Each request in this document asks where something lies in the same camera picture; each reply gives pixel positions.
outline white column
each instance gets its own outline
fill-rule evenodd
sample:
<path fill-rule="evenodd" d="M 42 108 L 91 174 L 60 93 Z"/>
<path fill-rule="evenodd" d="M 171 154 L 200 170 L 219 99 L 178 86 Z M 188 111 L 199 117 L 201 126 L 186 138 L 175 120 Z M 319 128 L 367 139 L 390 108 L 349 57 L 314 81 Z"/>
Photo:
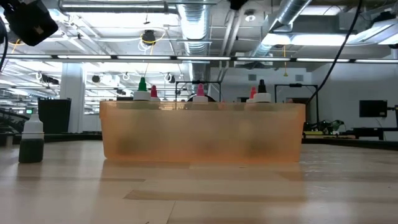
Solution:
<path fill-rule="evenodd" d="M 70 105 L 70 133 L 83 132 L 85 111 L 86 72 L 82 63 L 62 63 L 60 99 L 72 99 Z"/>

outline wooden floor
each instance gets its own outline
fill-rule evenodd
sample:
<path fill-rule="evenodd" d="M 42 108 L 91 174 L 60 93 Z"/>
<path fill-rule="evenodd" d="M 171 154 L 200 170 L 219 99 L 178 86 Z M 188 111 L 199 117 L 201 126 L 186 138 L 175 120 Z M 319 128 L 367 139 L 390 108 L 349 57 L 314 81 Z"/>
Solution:
<path fill-rule="evenodd" d="M 117 163 L 101 141 L 0 149 L 0 223 L 398 223 L 398 152 L 304 145 L 299 164 Z"/>

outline ceiling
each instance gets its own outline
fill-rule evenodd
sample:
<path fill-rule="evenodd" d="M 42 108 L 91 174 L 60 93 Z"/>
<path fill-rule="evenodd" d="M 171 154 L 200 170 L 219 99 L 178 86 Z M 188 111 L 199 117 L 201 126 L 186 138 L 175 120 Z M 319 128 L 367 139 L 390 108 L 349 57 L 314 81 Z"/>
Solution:
<path fill-rule="evenodd" d="M 366 1 L 369 8 L 383 6 L 390 1 Z M 253 50 L 262 40 L 262 25 L 264 18 L 268 14 L 276 12 L 279 8 L 279 1 L 249 1 L 244 8 L 253 9 L 256 19 L 248 22 L 242 20 L 234 42 L 232 53 L 248 52 Z M 350 11 L 355 7 L 351 1 L 312 1 L 311 5 L 306 7 L 302 15 L 324 15 L 333 16 L 342 11 Z M 51 15 L 59 24 L 60 30 L 46 41 L 29 47 L 27 45 L 10 45 L 9 54 L 112 54 L 112 55 L 183 55 L 184 43 L 182 30 L 180 28 L 180 19 L 173 14 L 131 14 L 131 13 L 69 13 L 69 16 L 59 13 L 49 7 Z M 221 45 L 226 31 L 226 16 L 229 11 L 229 2 L 219 1 L 218 4 L 211 7 L 209 40 L 210 55 L 219 55 Z M 160 39 L 150 50 L 140 50 L 140 35 L 144 30 L 155 30 L 155 36 Z M 274 57 L 320 57 L 333 58 L 338 50 L 338 46 L 301 46 L 286 45 L 285 49 L 274 47 L 271 53 Z M 360 47 L 346 47 L 341 57 L 346 58 L 383 58 L 390 54 L 390 49 L 386 45 L 362 45 Z M 284 63 L 275 63 L 271 67 L 284 67 Z M 90 87 L 107 86 L 105 83 L 93 83 L 93 75 L 117 75 L 120 76 L 120 85 L 134 87 L 137 86 L 140 77 L 145 74 L 149 85 L 157 85 L 162 88 L 172 89 L 175 85 L 165 81 L 165 75 L 175 75 L 176 79 L 189 80 L 188 64 L 175 63 L 85 63 L 88 83 Z M 300 68 L 302 73 L 307 73 L 309 68 L 314 65 L 308 63 L 289 63 L 288 68 Z M 61 62 L 30 62 L 16 61 L 8 62 L 2 71 L 0 85 L 17 86 L 47 86 L 37 79 L 38 72 L 50 77 L 61 80 L 62 63 Z M 128 79 L 123 75 L 128 72 Z M 247 73 L 245 69 L 230 68 L 226 74 L 225 82 L 234 85 L 245 83 L 246 78 L 236 78 L 239 73 Z M 211 69 L 211 79 L 216 79 L 217 68 Z M 27 98 L 27 96 L 18 95 L 15 90 L 3 93 L 3 98 Z M 40 96 L 57 97 L 59 90 L 29 90 L 29 93 Z M 160 91 L 163 96 L 173 96 L 174 91 Z M 109 90 L 88 90 L 86 92 L 86 101 L 98 101 L 99 96 L 109 98 L 117 96 L 115 91 Z M 88 103 L 88 110 L 95 108 L 94 103 Z"/>

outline pink bottle cap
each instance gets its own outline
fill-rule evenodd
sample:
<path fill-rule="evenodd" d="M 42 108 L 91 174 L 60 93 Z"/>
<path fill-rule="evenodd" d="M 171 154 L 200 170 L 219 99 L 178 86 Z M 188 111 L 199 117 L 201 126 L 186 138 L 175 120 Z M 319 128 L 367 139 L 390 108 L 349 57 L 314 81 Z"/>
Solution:
<path fill-rule="evenodd" d="M 150 89 L 150 97 L 156 97 L 157 98 L 157 90 L 156 86 L 153 85 L 152 88 Z"/>
<path fill-rule="evenodd" d="M 205 96 L 205 91 L 203 90 L 203 84 L 198 85 L 197 96 Z"/>
<path fill-rule="evenodd" d="M 250 99 L 253 99 L 254 98 L 254 94 L 256 94 L 256 93 L 257 93 L 256 87 L 254 86 L 254 87 L 251 88 Z"/>

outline monitor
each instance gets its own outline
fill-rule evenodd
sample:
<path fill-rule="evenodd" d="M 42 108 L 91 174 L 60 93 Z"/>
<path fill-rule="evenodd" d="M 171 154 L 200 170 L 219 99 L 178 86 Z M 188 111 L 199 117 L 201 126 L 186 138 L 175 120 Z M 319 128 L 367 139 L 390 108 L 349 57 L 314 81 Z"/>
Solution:
<path fill-rule="evenodd" d="M 385 118 L 387 117 L 387 100 L 360 100 L 360 118 Z"/>

